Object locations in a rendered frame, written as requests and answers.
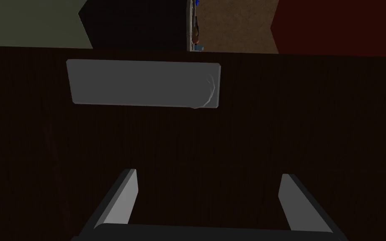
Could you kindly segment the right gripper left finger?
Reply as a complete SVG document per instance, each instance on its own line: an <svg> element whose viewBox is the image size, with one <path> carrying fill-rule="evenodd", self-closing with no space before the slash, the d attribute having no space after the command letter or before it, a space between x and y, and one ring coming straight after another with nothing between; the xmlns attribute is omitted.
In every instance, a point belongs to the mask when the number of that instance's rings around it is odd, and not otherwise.
<svg viewBox="0 0 386 241"><path fill-rule="evenodd" d="M101 224L127 224L139 192L137 172L126 169L106 193L88 222L94 229Z"/></svg>

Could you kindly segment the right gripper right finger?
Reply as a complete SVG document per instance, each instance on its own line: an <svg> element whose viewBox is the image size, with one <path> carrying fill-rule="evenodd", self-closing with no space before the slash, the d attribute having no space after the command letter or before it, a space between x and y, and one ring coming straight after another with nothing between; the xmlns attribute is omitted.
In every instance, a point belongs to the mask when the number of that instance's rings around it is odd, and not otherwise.
<svg viewBox="0 0 386 241"><path fill-rule="evenodd" d="M339 233L339 228L295 175L282 174L278 198L291 230Z"/></svg>

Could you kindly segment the dark brown door leaf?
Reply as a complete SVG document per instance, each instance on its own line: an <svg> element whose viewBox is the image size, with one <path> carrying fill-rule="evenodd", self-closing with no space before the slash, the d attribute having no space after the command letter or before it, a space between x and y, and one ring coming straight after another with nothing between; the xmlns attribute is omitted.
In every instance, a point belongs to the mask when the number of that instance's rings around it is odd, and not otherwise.
<svg viewBox="0 0 386 241"><path fill-rule="evenodd" d="M68 59L215 62L219 106L76 105ZM386 57L0 47L0 241L70 241L128 168L133 224L286 230L290 173L386 241Z"/></svg>

